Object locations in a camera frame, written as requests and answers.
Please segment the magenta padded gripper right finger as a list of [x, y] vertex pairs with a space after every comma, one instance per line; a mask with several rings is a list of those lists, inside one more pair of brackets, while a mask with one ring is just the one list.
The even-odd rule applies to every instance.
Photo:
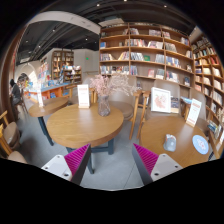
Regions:
[[144, 185], [182, 169], [169, 155], [158, 155], [138, 144], [133, 144], [132, 155]]

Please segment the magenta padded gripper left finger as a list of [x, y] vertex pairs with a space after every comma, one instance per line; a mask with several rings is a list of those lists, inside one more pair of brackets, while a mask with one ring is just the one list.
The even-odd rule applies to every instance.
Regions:
[[42, 169], [79, 185], [90, 160], [91, 145], [84, 145], [65, 156], [56, 155]]

